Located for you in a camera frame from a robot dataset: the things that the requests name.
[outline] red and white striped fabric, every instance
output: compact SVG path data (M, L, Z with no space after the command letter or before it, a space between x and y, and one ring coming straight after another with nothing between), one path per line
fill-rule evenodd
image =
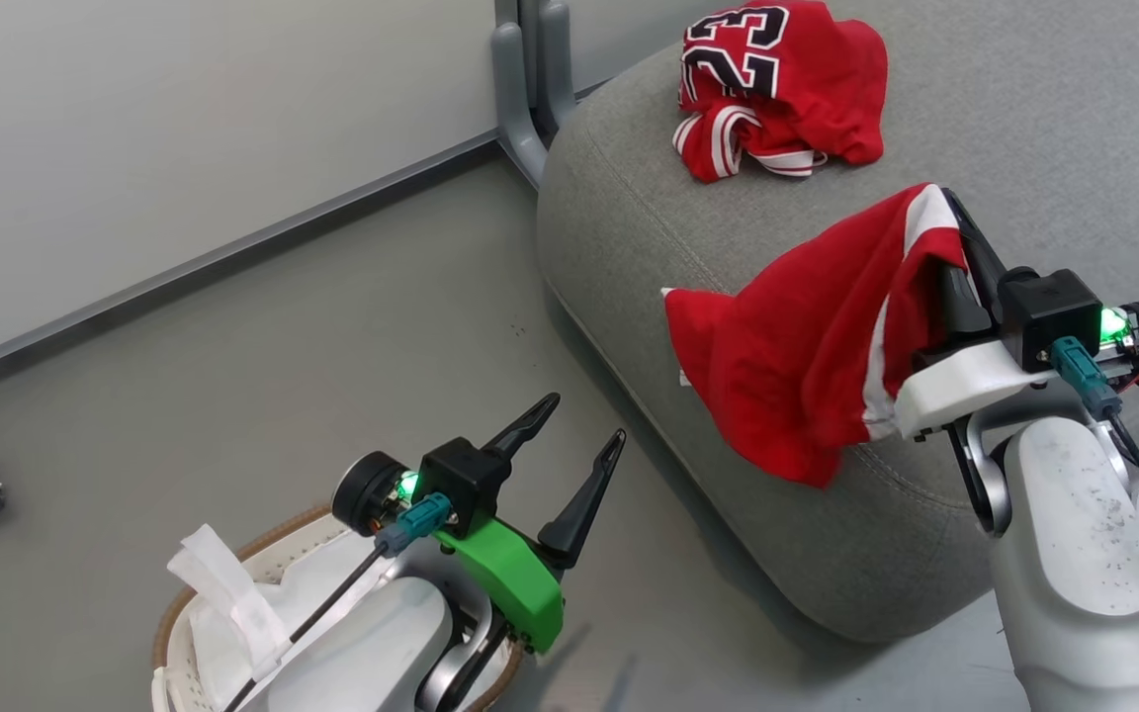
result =
M943 338L936 265L967 269L940 186L913 186L785 253L737 296L665 294L688 384L732 449L826 486L845 445L895 432L912 352Z
M679 107L693 115L673 144L702 181L736 175L743 153L787 177L811 175L829 154L882 155L886 46L823 3L753 0L711 14L685 32L681 66Z

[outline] white panel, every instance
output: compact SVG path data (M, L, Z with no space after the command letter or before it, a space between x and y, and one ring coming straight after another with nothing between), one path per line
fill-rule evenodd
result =
M0 344L494 126L493 0L0 0Z
M658 49L674 44L696 19L729 0L566 0L574 90L614 77ZM671 67L678 76L678 67Z

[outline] gray fabric upholstery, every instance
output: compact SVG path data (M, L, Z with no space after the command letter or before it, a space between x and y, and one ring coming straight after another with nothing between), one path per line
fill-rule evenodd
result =
M1139 297L1139 3L830 3L890 50L872 166L700 185L671 147L678 52L603 87L557 136L539 197L547 279L776 586L851 639L935 625L990 586L944 439L845 452L827 491L736 456L678 386L661 287L734 293L831 222L910 185L952 186L1009 263L1072 267ZM1129 424L1139 433L1139 393Z

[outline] gray floor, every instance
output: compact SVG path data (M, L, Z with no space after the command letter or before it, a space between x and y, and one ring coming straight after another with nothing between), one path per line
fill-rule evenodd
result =
M0 709L146 711L182 535L239 545L364 452L486 439L549 391L511 523L535 531L633 437L566 633L501 709L1025 709L990 596L890 648L802 619L548 301L533 228L490 162L1 379Z

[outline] basket handle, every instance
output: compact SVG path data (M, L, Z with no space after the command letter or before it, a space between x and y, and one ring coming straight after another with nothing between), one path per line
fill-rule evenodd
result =
M153 712L171 712L170 694L166 690L166 669L153 671Z

